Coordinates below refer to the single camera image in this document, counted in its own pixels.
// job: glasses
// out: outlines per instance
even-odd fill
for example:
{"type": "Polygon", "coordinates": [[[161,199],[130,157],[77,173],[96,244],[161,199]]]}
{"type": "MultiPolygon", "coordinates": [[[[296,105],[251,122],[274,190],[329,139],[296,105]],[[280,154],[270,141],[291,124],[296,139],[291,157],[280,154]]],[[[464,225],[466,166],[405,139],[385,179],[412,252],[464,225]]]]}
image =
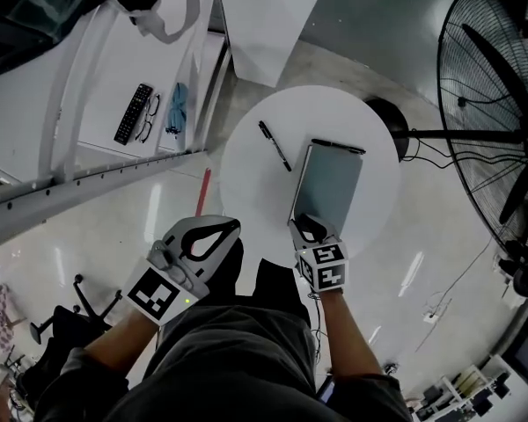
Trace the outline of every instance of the glasses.
{"type": "Polygon", "coordinates": [[[149,139],[150,131],[152,130],[152,122],[157,115],[158,106],[160,105],[160,94],[149,98],[144,108],[144,120],[139,133],[135,136],[135,140],[145,143],[149,139]]]}

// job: forearm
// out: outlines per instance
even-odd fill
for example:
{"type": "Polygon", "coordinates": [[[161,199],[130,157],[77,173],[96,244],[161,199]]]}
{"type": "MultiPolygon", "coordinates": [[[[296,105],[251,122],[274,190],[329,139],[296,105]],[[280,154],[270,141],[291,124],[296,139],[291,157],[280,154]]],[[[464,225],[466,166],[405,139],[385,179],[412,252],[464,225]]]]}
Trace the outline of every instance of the forearm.
{"type": "Polygon", "coordinates": [[[342,293],[324,292],[320,300],[334,376],[381,374],[378,360],[358,329],[342,293]]]}
{"type": "Polygon", "coordinates": [[[158,325],[133,309],[85,350],[96,361],[127,375],[157,331],[158,325]]]}

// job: black t-shirt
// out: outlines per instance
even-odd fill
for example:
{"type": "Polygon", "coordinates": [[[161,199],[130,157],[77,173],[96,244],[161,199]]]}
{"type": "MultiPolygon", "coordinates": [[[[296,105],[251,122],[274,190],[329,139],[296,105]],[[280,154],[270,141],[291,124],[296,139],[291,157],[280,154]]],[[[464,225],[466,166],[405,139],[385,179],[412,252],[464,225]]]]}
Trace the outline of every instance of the black t-shirt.
{"type": "Polygon", "coordinates": [[[161,331],[143,381],[72,351],[36,421],[409,421],[399,384],[369,375],[315,397],[314,346],[302,319],[271,309],[195,306],[161,331]]]}

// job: fan pole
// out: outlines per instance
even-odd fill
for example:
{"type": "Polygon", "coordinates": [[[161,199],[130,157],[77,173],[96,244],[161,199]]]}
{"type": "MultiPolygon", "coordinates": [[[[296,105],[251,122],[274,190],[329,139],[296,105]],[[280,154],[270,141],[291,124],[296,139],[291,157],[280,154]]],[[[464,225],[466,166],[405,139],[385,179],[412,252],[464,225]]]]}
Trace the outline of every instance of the fan pole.
{"type": "Polygon", "coordinates": [[[424,131],[392,131],[393,139],[446,139],[449,141],[484,141],[507,144],[524,142],[521,133],[510,131],[486,130],[424,130],[424,131]]]}

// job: black industrial fan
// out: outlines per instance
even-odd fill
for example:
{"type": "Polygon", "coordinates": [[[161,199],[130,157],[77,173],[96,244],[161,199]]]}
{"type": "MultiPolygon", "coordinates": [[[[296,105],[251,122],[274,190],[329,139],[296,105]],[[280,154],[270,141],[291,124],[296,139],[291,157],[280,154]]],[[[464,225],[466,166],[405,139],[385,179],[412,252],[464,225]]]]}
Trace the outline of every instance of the black industrial fan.
{"type": "Polygon", "coordinates": [[[515,289],[528,296],[528,37],[513,7],[455,0],[438,49],[444,130],[392,135],[447,140],[473,205],[510,255],[515,289]]]}

